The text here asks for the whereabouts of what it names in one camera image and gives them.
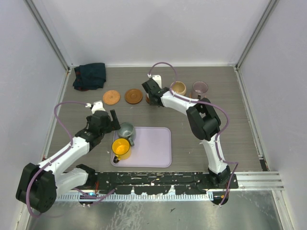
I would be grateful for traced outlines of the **grey-green ceramic mug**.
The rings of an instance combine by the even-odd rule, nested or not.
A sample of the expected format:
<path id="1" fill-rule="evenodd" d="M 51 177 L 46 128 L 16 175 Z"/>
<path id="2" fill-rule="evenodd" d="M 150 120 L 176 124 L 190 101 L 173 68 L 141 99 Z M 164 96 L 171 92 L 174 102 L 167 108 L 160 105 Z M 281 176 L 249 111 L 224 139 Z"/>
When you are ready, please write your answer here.
<path id="1" fill-rule="evenodd" d="M 135 145 L 136 129 L 133 124 L 129 122 L 120 124 L 120 129 L 117 131 L 117 134 L 120 138 L 126 139 L 132 147 Z"/>

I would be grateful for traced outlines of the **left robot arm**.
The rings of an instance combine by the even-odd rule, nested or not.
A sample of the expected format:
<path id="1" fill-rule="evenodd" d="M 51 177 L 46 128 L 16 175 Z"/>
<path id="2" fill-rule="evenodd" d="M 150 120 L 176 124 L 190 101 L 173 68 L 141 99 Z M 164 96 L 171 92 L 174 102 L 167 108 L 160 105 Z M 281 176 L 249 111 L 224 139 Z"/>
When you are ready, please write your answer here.
<path id="1" fill-rule="evenodd" d="M 94 169 L 79 164 L 66 172 L 80 157 L 100 144 L 105 134 L 120 129 L 115 110 L 95 111 L 86 118 L 87 125 L 72 138 L 72 142 L 39 164 L 27 164 L 21 174 L 16 199 L 40 213 L 47 212 L 57 197 L 76 188 L 94 188 Z"/>

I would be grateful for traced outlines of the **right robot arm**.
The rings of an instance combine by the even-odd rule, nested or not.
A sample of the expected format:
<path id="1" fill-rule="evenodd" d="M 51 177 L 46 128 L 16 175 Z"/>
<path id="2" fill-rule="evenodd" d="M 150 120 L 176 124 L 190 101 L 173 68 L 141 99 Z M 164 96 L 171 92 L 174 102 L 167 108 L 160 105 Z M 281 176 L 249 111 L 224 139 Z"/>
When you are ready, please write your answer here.
<path id="1" fill-rule="evenodd" d="M 226 185 L 231 172 L 220 144 L 221 120 L 215 111 L 217 106 L 207 98 L 196 100 L 175 93 L 168 87 L 162 89 L 152 78 L 142 87 L 148 94 L 150 105 L 172 108 L 187 116 L 193 135 L 204 146 L 211 185 L 217 189 Z"/>

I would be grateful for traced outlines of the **beige ceramic mug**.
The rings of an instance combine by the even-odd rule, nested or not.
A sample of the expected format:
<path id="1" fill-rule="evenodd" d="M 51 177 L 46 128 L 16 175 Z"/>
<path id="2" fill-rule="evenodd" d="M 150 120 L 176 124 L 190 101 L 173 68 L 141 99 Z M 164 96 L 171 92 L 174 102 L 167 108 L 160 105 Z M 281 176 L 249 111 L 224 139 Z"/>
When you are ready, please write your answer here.
<path id="1" fill-rule="evenodd" d="M 183 96 L 186 95 L 187 88 L 186 88 L 185 84 L 180 82 L 180 81 L 173 82 L 171 84 L 171 88 L 177 94 L 180 94 L 180 95 L 183 95 Z"/>

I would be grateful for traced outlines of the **woven rattan coaster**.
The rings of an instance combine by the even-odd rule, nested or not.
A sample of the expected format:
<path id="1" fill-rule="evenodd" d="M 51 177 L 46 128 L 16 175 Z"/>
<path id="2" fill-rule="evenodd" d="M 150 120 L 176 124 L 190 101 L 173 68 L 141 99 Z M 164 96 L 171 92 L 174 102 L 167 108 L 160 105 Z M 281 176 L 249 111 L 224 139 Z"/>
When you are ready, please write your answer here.
<path id="1" fill-rule="evenodd" d="M 109 90 L 103 95 L 103 102 L 107 105 L 115 105 L 120 100 L 120 93 L 115 90 Z"/>

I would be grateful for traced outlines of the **purple transparent mug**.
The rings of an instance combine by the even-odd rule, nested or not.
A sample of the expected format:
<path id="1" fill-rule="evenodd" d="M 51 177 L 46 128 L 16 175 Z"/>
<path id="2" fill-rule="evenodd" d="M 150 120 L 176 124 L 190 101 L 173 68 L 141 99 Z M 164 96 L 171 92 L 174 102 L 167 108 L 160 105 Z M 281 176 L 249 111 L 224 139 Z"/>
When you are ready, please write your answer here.
<path id="1" fill-rule="evenodd" d="M 206 96 L 208 89 L 209 89 L 209 87 L 208 87 L 207 83 L 205 83 L 203 81 L 197 81 L 197 82 L 193 83 L 193 85 L 192 85 L 190 97 L 192 99 L 200 100 L 200 99 L 202 99 Z"/>

